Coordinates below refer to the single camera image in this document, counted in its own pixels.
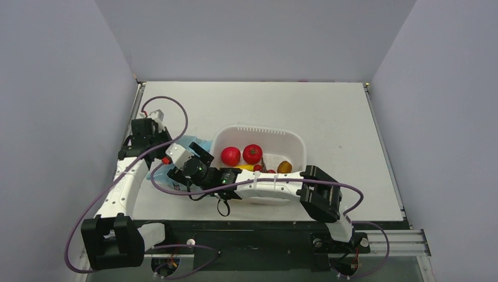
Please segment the light blue plastic bag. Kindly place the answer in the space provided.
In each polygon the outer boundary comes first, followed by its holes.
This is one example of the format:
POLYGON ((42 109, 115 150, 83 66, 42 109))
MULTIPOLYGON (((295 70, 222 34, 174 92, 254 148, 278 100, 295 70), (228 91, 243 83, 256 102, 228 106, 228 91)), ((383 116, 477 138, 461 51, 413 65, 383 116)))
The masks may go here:
MULTIPOLYGON (((189 152, 193 153, 194 151, 191 148, 189 148, 189 145, 192 142, 195 142, 196 144, 198 144, 206 152, 210 152, 211 145, 212 145, 213 141, 200 139, 196 136, 184 135, 176 143, 180 146, 183 146, 189 152)), ((163 165, 159 170, 157 170, 154 174, 154 179, 155 179, 156 183, 161 185, 161 187, 163 187, 163 188, 168 188, 168 189, 186 192, 187 187, 184 184, 176 182, 176 181, 172 180, 170 177, 168 177, 167 173, 173 168, 175 168, 175 166, 173 164, 168 164, 168 165, 163 165)))

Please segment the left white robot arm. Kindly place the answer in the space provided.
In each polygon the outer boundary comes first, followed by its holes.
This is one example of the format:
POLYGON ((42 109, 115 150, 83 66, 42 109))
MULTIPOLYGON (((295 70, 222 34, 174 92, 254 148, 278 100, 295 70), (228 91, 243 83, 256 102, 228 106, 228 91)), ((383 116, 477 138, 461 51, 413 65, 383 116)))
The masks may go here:
POLYGON ((165 157, 157 146, 172 140, 160 117, 131 122, 131 134, 118 153, 111 188, 94 218, 85 219, 80 232, 91 268, 107 270, 140 266, 145 252, 155 247, 167 253, 175 236, 162 221, 136 223, 132 219, 139 189, 154 160, 165 157))

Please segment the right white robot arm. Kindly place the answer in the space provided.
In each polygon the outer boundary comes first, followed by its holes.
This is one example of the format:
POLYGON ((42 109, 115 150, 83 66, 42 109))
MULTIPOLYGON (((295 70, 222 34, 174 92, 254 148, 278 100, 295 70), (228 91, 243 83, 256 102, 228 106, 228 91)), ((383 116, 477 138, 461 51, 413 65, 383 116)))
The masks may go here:
POLYGON ((213 160, 211 154, 193 142, 189 149, 173 143, 161 161, 173 165, 167 175, 187 187, 186 196, 211 196, 224 203, 256 197, 298 202, 311 219, 326 225, 337 250, 352 251, 358 245, 348 217, 352 209, 341 203, 343 188, 355 191, 359 201, 363 201, 357 188, 337 182, 316 166, 308 165, 299 172, 263 173, 236 167, 216 168, 211 165, 213 160))

